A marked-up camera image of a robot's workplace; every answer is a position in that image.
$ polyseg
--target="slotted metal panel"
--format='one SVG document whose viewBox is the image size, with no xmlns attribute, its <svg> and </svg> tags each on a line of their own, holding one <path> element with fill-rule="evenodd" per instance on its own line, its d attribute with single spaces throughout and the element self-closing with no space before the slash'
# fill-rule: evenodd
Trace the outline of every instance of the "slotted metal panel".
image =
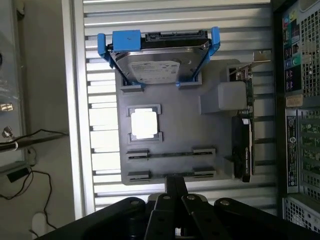
<svg viewBox="0 0 320 240">
<path fill-rule="evenodd" d="M 211 60 L 250 62 L 272 48 L 270 0 L 78 0 L 63 1 L 70 139 L 76 218 L 128 196 L 147 200 L 163 184 L 121 183 L 115 73 L 97 53 L 97 34 L 139 29 L 188 32 L 220 27 L 221 48 Z M 210 203 L 231 197 L 275 214 L 274 79 L 271 64 L 253 73 L 256 109 L 255 175 L 188 182 Z"/>
<path fill-rule="evenodd" d="M 283 199 L 283 218 L 306 229 L 320 233 L 320 215 L 311 206 L 314 203 L 301 195 L 289 195 Z"/>
</svg>

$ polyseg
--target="sticker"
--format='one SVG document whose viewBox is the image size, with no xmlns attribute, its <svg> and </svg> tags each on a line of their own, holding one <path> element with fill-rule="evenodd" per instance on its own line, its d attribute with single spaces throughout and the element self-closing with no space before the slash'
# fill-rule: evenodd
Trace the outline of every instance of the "sticker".
<svg viewBox="0 0 320 240">
<path fill-rule="evenodd" d="M 303 103 L 304 103 L 304 96 L 302 94 L 287 96 L 285 98 L 285 106 L 287 108 L 301 107 Z"/>
<path fill-rule="evenodd" d="M 129 63 L 136 80 L 144 84 L 175 83 L 180 63 L 175 61 L 137 61 Z"/>
<path fill-rule="evenodd" d="M 298 186 L 297 117 L 286 117 L 287 184 Z"/>
<path fill-rule="evenodd" d="M 298 11 L 287 12 L 282 19 L 285 92 L 302 89 L 301 38 Z"/>
<path fill-rule="evenodd" d="M 284 71 L 285 91 L 301 90 L 301 65 L 291 67 Z"/>
<path fill-rule="evenodd" d="M 300 26 L 297 24 L 297 20 L 293 20 L 291 22 L 291 42 L 294 44 L 295 42 L 300 40 Z"/>
</svg>

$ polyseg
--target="metal frame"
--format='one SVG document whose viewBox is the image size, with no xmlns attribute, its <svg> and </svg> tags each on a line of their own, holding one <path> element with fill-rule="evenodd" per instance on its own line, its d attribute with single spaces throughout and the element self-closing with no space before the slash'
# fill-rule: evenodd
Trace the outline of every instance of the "metal frame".
<svg viewBox="0 0 320 240">
<path fill-rule="evenodd" d="M 277 198 L 277 206 L 278 213 L 283 214 L 283 218 L 287 218 L 288 214 L 290 218 L 295 218 L 298 216 L 299 218 L 303 217 L 308 220 L 311 218 L 309 214 L 306 212 L 312 213 L 311 215 L 319 216 L 320 205 L 319 202 L 315 201 L 311 197 L 320 200 L 319 194 L 320 188 L 313 186 L 309 183 L 315 183 L 314 181 L 319 180 L 319 175 L 314 174 L 312 172 L 306 171 L 303 169 L 303 157 L 301 152 L 301 137 L 302 136 L 310 136 L 309 133 L 302 133 L 301 124 L 306 121 L 302 119 L 302 112 L 309 111 L 312 108 L 313 111 L 318 110 L 316 104 L 319 105 L 319 101 L 316 99 L 319 96 L 305 97 L 301 95 L 301 102 L 299 104 L 294 103 L 296 105 L 287 105 L 290 102 L 286 102 L 286 98 L 295 96 L 300 96 L 298 94 L 303 94 L 303 86 L 301 86 L 301 90 L 295 90 L 292 92 L 285 92 L 285 79 L 284 79 L 284 55 L 283 55 L 283 28 L 280 27 L 283 25 L 283 15 L 285 12 L 289 11 L 289 9 L 295 4 L 298 3 L 299 0 L 282 0 L 282 1 L 274 1 L 273 4 L 273 30 L 274 30 L 274 52 L 276 53 L 275 59 L 275 79 L 276 79 L 276 136 L 277 136 L 277 171 L 278 171 L 278 198 Z M 287 134 L 287 116 L 294 117 L 296 121 L 296 129 L 295 136 L 296 142 L 290 141 L 291 145 L 295 143 L 296 145 L 296 170 L 298 173 L 298 185 L 294 187 L 290 187 L 288 183 L 288 164 L 287 164 L 287 156 L 289 153 L 287 152 L 287 142 L 292 134 Z M 319 134 L 311 133 L 313 137 L 318 137 Z M 309 177 L 309 183 L 304 179 L 305 176 Z"/>
<path fill-rule="evenodd" d="M 133 24 L 144 33 L 150 31 L 188 31 L 199 27 L 205 29 L 212 27 L 213 23 L 217 23 L 219 27 L 224 29 L 221 35 L 221 41 L 224 41 L 224 43 L 211 60 L 237 59 L 238 61 L 235 60 L 235 64 L 247 63 L 251 60 L 254 51 L 272 47 L 270 40 L 271 17 L 267 11 L 270 9 L 269 5 L 267 5 L 270 0 L 241 0 L 241 3 L 243 4 L 235 4 L 233 0 L 218 0 L 214 2 L 210 0 L 200 0 L 198 2 L 193 0 L 173 0 L 173 10 L 178 11 L 178 14 L 172 21 L 168 22 L 167 18 L 171 18 L 172 14 L 159 10 L 161 6 L 167 5 L 166 0 L 146 2 L 143 7 L 130 0 L 126 2 L 104 1 L 100 4 L 92 3 L 91 1 L 84 1 L 83 3 L 77 0 L 62 0 L 76 219 L 84 217 L 108 204 L 115 203 L 127 195 L 143 196 L 145 198 L 149 194 L 163 189 L 163 184 L 123 185 L 120 179 L 118 146 L 112 146 L 112 151 L 114 152 L 108 153 L 106 153 L 107 149 L 103 147 L 103 144 L 97 146 L 98 141 L 102 143 L 102 141 L 110 141 L 110 139 L 106 138 L 107 134 L 103 133 L 103 131 L 107 132 L 103 129 L 104 125 L 91 124 L 91 109 L 98 112 L 98 108 L 117 107 L 117 103 L 114 100 L 116 98 L 115 86 L 112 85 L 115 82 L 114 72 L 99 57 L 96 49 L 98 31 L 107 34 L 106 38 L 109 41 L 113 30 L 125 30 Z M 140 9 L 151 9 L 155 13 L 144 14 L 141 13 Z M 205 16 L 209 16 L 212 20 L 199 15 L 198 12 L 194 13 L 194 10 L 203 11 Z M 95 12 L 99 11 L 113 11 L 115 18 L 104 16 L 100 18 L 95 15 Z M 123 16 L 121 11 L 129 12 Z M 234 21 L 234 18 L 237 17 L 242 17 L 243 19 Z M 196 18 L 199 21 L 193 22 L 192 18 Z M 259 68 L 260 72 L 268 74 L 268 76 L 263 76 L 260 79 L 262 82 L 272 79 L 271 66 L 258 66 L 257 68 Z M 264 116 L 267 112 L 272 112 L 272 109 L 268 104 L 270 101 L 264 102 L 262 100 L 259 99 L 257 101 L 262 104 L 263 110 L 260 112 Z M 118 130 L 113 129 L 112 137 L 116 137 Z M 273 154 L 269 154 L 269 152 L 273 152 L 274 148 L 270 148 L 268 144 L 265 144 L 269 139 L 260 140 L 260 151 L 255 153 L 259 158 L 259 166 L 257 166 L 256 175 L 252 176 L 250 183 L 245 185 L 237 179 L 218 179 L 188 182 L 188 189 L 191 192 L 199 191 L 201 194 L 211 196 L 211 203 L 216 199 L 216 194 L 218 196 L 222 194 L 224 196 L 232 195 L 236 199 L 248 202 L 251 205 L 256 204 L 255 199 L 259 201 L 258 199 L 263 198 L 266 202 L 259 202 L 255 206 L 275 214 L 275 168 L 270 165 L 275 161 Z M 110 159 L 108 163 L 107 161 L 102 161 L 106 158 Z M 254 193 L 249 191 L 252 188 L 255 189 Z"/>
<path fill-rule="evenodd" d="M 82 218 L 88 213 L 87 200 L 93 200 L 92 196 L 86 196 L 83 191 L 83 166 L 80 132 L 79 132 L 79 108 L 78 108 L 78 72 L 77 64 L 77 46 L 74 45 L 76 16 L 74 15 L 73 0 L 62 1 L 63 11 L 63 34 L 64 34 L 64 50 L 65 50 L 65 64 L 66 64 L 66 85 L 67 85 L 67 99 L 68 99 L 68 115 L 69 115 L 69 135 L 70 135 L 70 150 L 71 150 L 71 165 L 72 165 L 72 181 L 73 181 L 73 197 L 74 197 L 74 214 L 75 219 Z"/>
</svg>

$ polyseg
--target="ventilation grille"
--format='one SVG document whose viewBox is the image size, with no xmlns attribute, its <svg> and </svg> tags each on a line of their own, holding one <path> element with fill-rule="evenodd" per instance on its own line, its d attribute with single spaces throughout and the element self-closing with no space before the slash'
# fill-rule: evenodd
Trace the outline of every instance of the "ventilation grille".
<svg viewBox="0 0 320 240">
<path fill-rule="evenodd" d="M 285 219 L 306 229 L 320 233 L 320 219 L 306 210 L 306 207 L 293 201 L 290 197 L 285 199 Z"/>
<path fill-rule="evenodd" d="M 314 191 L 314 190 L 310 189 L 309 187 L 305 187 L 304 191 L 308 196 L 312 197 L 315 200 L 320 201 L 320 192 L 319 191 Z"/>
<path fill-rule="evenodd" d="M 319 15 L 320 10 L 301 22 L 304 97 L 320 96 Z"/>
<path fill-rule="evenodd" d="M 320 187 L 320 179 L 319 178 L 315 178 L 315 177 L 313 177 L 313 176 L 309 176 L 309 175 L 305 175 L 306 176 L 306 182 L 308 183 L 308 184 L 311 184 L 311 185 L 313 185 L 313 186 L 315 186 L 315 187 Z"/>
</svg>

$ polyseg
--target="screw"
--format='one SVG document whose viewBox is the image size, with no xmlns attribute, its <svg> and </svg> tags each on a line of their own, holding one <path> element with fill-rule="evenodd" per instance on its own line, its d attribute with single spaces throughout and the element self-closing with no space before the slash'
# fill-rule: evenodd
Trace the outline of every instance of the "screw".
<svg viewBox="0 0 320 240">
<path fill-rule="evenodd" d="M 227 200 L 222 200 L 220 203 L 225 206 L 230 205 L 230 202 L 228 202 Z"/>
<path fill-rule="evenodd" d="M 206 49 L 206 48 L 208 47 L 208 44 L 202 44 L 201 47 L 202 47 L 203 49 Z"/>
<path fill-rule="evenodd" d="M 11 138 L 13 136 L 13 133 L 12 133 L 12 129 L 10 126 L 6 126 L 4 129 L 3 129 L 3 132 L 2 132 L 2 137 L 4 138 Z"/>
<path fill-rule="evenodd" d="M 196 197 L 193 196 L 193 195 L 188 195 L 186 198 L 189 199 L 189 200 L 195 200 L 196 199 Z"/>
</svg>

